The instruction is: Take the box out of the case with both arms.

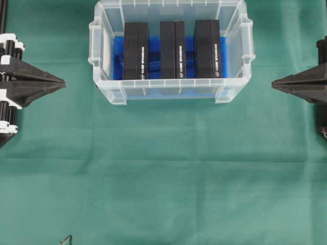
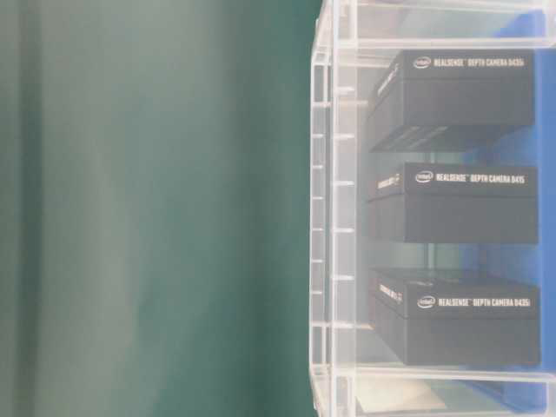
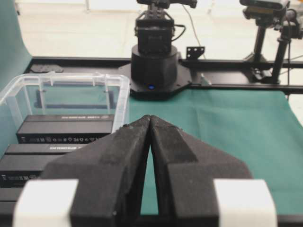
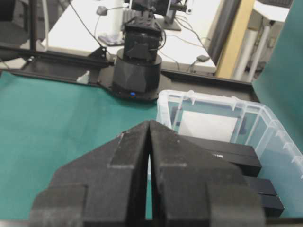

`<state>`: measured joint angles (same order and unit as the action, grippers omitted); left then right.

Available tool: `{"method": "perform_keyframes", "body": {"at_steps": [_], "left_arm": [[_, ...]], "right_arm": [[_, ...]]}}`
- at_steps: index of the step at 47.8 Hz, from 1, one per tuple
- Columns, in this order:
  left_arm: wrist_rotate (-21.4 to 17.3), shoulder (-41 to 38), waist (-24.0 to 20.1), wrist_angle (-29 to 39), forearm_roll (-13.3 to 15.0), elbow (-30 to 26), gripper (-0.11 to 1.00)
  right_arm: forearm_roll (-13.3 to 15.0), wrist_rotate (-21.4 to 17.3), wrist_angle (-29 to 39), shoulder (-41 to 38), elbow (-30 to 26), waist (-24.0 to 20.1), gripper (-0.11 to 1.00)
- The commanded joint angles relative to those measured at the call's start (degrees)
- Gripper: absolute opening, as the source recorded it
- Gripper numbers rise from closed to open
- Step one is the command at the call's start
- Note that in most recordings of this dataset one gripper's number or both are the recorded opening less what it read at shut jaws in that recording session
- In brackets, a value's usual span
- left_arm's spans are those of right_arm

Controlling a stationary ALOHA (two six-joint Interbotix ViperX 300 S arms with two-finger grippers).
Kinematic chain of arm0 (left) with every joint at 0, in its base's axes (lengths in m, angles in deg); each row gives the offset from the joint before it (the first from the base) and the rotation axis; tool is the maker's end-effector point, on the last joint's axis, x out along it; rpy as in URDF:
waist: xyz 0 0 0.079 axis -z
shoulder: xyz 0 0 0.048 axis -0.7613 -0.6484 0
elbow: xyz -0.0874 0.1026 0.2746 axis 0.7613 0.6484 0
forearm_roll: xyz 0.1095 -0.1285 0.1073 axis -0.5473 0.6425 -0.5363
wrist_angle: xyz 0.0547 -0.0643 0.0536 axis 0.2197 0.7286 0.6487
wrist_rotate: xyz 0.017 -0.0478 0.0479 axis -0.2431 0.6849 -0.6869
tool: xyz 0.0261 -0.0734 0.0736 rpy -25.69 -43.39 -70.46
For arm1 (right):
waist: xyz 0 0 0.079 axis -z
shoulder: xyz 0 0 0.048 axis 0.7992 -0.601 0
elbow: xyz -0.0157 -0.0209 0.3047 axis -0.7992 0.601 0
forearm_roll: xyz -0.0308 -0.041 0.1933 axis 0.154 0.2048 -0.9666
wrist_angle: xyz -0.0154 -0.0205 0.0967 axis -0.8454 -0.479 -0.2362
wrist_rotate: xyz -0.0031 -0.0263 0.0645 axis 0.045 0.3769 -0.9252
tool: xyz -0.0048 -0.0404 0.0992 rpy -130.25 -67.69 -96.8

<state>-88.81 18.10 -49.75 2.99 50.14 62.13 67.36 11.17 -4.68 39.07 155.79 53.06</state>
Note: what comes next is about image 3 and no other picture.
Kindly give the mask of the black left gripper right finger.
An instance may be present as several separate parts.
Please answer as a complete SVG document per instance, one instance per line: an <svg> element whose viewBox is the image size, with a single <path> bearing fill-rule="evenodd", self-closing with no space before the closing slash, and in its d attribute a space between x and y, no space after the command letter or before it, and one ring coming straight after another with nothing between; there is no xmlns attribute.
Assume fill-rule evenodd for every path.
<svg viewBox="0 0 303 227"><path fill-rule="evenodd" d="M151 151L158 209L174 227L217 227L213 180L251 179L245 162L152 116Z"/></svg>

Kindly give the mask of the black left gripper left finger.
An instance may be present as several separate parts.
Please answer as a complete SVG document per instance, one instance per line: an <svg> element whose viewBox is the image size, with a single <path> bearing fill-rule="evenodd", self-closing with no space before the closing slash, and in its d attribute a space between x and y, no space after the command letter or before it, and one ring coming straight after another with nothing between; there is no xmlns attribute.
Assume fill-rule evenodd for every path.
<svg viewBox="0 0 303 227"><path fill-rule="evenodd" d="M130 227L140 215L150 148L145 115L47 164L42 179L77 179L74 227Z"/></svg>

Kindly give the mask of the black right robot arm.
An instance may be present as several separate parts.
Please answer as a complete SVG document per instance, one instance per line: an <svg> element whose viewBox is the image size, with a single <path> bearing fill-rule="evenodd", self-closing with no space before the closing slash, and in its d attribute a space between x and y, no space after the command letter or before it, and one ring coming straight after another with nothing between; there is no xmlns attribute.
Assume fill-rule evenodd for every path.
<svg viewBox="0 0 303 227"><path fill-rule="evenodd" d="M190 70L172 45L175 22L169 0L146 0L135 21L137 44L122 71L132 92L161 98L188 86ZM252 180L242 160L152 116L149 140L159 216L168 227L242 227L248 221L245 187Z"/></svg>

